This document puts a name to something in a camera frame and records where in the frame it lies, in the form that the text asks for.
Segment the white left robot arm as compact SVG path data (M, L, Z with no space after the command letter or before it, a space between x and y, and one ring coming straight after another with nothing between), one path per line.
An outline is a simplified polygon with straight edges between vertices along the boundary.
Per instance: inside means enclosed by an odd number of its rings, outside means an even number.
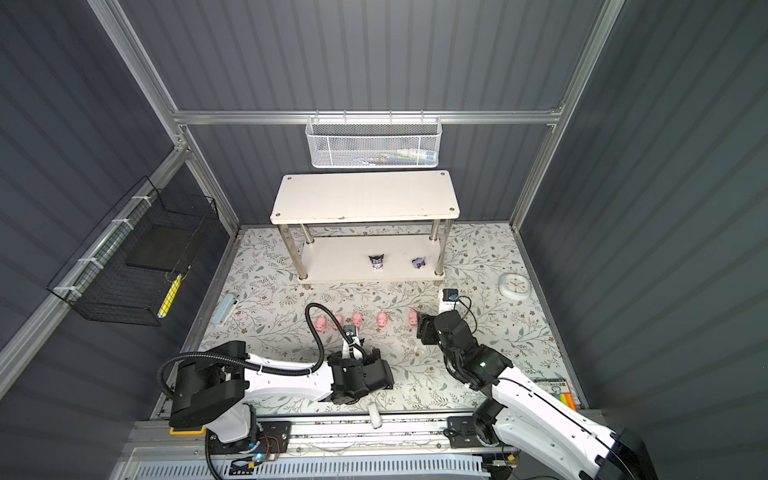
M156 382L171 400L169 425L174 430L215 434L224 444L257 435L250 403L267 397L295 397L312 402L350 405L395 385L380 351L367 352L363 341L336 322L344 348L328 354L317 332L313 310L330 316L324 305L305 306L304 317L318 349L313 363L264 359L247 351L243 341L229 341L207 351L180 353L158 368Z

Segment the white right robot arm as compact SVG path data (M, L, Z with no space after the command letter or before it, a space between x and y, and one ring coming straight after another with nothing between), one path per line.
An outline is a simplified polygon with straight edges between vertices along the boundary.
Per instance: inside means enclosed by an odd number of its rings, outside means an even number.
M486 400L472 418L485 445L507 444L565 479L656 479L639 435L601 425L563 404L512 360L479 343L454 311L416 313L417 338L437 345L451 376Z

